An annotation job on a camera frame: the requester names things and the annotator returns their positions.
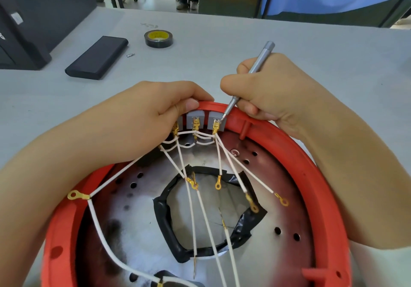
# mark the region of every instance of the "table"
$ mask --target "table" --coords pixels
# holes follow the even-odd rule
[[[144,33],[157,28],[173,34],[171,47],[145,45]],[[106,76],[67,76],[64,69],[102,35],[130,42]],[[267,40],[357,112],[411,172],[411,32],[105,8],[68,35],[43,70],[0,70],[0,166],[39,134],[141,80],[192,80],[227,103],[221,77]],[[27,287],[38,285],[39,261]]]

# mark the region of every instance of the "gray plastic block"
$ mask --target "gray plastic block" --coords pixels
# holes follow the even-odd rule
[[[213,129],[213,124],[214,124],[214,119],[221,120],[223,118],[223,113],[218,113],[218,112],[210,112],[208,114],[208,124],[207,124],[207,129],[212,130]],[[224,131],[224,127],[226,125],[226,119],[223,120],[222,123],[220,123],[220,131]]]
[[[198,117],[200,119],[200,129],[204,128],[204,111],[192,111],[187,113],[187,129],[193,129],[193,119]]]
[[[184,128],[184,125],[182,124],[182,116],[180,116],[180,117],[177,119],[177,123],[178,123],[178,130],[182,131],[183,128]]]

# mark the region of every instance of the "shirt sleeve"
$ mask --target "shirt sleeve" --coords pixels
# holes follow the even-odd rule
[[[381,250],[350,241],[367,287],[411,287],[411,247]]]

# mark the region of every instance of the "roll of tape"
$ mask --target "roll of tape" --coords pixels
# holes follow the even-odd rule
[[[146,45],[162,49],[173,44],[173,34],[167,30],[150,30],[144,34]]]

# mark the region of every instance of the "red circular housing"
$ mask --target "red circular housing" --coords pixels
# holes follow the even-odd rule
[[[198,109],[223,113],[226,104],[200,102]],[[314,238],[316,268],[301,269],[316,287],[351,286],[347,234],[331,190],[307,154],[282,130],[266,121],[250,118],[238,108],[227,117],[225,128],[248,137],[268,150],[289,172],[304,199]],[[100,168],[75,189],[94,191],[114,165]],[[77,287],[75,253],[77,235],[87,202],[62,200],[56,208],[46,235],[42,287]]]

